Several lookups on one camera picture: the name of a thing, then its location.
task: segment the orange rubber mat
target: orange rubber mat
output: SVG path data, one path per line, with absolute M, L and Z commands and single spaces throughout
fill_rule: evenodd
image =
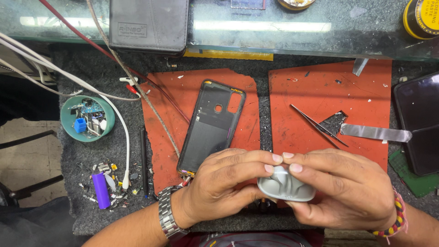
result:
M 274 153 L 334 148 L 290 104 L 318 123 L 341 110 L 348 116 L 346 124 L 389 127 L 392 61 L 371 59 L 359 77 L 352 74 L 353 64 L 350 61 L 269 72 Z M 365 156 L 387 171 L 388 144 L 340 133 L 337 137 L 349 145 L 330 137 L 342 150 Z
M 148 78 L 160 86 L 188 118 L 192 117 L 204 79 L 212 79 L 244 90 L 247 97 L 230 147 L 247 150 L 260 149 L 259 100 L 256 93 L 256 83 L 251 77 L 237 74 L 230 69 L 206 69 L 149 73 Z M 145 91 L 151 88 L 146 83 L 140 86 Z M 152 89 L 148 97 L 162 117 L 181 152 L 189 124 L 158 90 Z M 183 180 L 180 179 L 180 175 L 176 171 L 178 157 L 165 130 L 143 99 L 142 108 L 153 153 L 154 189 L 158 193 L 168 186 L 180 184 Z

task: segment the silver metal watch band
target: silver metal watch band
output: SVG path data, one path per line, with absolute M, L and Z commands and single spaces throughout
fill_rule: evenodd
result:
M 177 226 L 171 210 L 171 194 L 177 191 L 180 186 L 166 187 L 158 194 L 158 218 L 162 231 L 169 240 L 177 240 L 189 233 Z

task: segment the teal plastic bowl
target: teal plastic bowl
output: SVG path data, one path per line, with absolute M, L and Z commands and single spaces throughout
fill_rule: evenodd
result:
M 93 99 L 99 105 L 101 105 L 102 109 L 104 109 L 105 117 L 107 120 L 107 126 L 105 128 L 105 131 L 100 136 L 97 136 L 97 137 L 94 137 L 91 139 L 88 139 L 87 137 L 85 137 L 81 133 L 77 133 L 75 131 L 75 129 L 72 127 L 72 125 L 76 120 L 76 114 L 71 115 L 70 110 L 67 109 L 68 107 L 70 107 L 72 105 L 77 105 L 77 104 L 82 103 L 82 100 L 85 98 Z M 114 115 L 113 108 L 105 100 L 103 100 L 101 98 L 90 97 L 90 96 L 85 96 L 85 95 L 77 95 L 77 96 L 73 96 L 73 97 L 69 98 L 61 107 L 61 124 L 64 127 L 65 132 L 67 132 L 67 134 L 70 135 L 71 137 L 73 137 L 74 139 L 81 141 L 81 142 L 93 142 L 93 141 L 96 141 L 97 139 L 103 137 L 108 132 L 110 132 L 111 129 L 113 128 L 114 120 L 115 120 L 115 115 Z

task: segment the black leather wallet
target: black leather wallet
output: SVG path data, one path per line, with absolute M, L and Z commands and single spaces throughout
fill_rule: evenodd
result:
M 110 47 L 180 56 L 188 12 L 189 0 L 110 0 Z

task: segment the black smartphone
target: black smartphone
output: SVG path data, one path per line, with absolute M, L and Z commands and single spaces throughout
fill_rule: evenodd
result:
M 439 171 L 439 73 L 407 81 L 393 89 L 403 130 L 413 137 L 405 144 L 416 175 Z
M 210 79 L 202 82 L 178 160 L 178 173 L 193 177 L 205 158 L 230 147 L 245 97 L 241 89 Z

